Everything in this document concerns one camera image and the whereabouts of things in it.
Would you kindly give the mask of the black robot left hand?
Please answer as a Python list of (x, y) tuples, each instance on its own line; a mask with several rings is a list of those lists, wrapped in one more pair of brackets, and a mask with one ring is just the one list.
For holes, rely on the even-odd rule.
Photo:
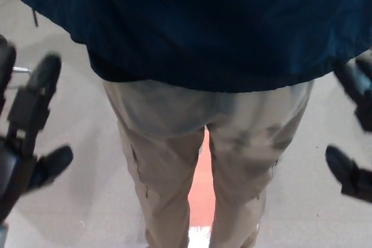
[(8, 114), (8, 131), (1, 137), (1, 235), (8, 230), (5, 220), (21, 196), (54, 182), (73, 161), (68, 145), (46, 156), (34, 153), (38, 134), (50, 114), (61, 71), (60, 56), (46, 55), (20, 86)]

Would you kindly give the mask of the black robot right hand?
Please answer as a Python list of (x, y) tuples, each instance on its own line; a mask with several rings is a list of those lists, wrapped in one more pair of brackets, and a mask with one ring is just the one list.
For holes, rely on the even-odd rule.
[[(371, 133), (371, 49), (353, 61), (337, 64), (334, 75), (356, 105), (354, 115), (362, 131)], [(341, 184), (341, 194), (371, 203), (371, 170), (359, 167), (335, 145), (327, 146), (325, 160)]]

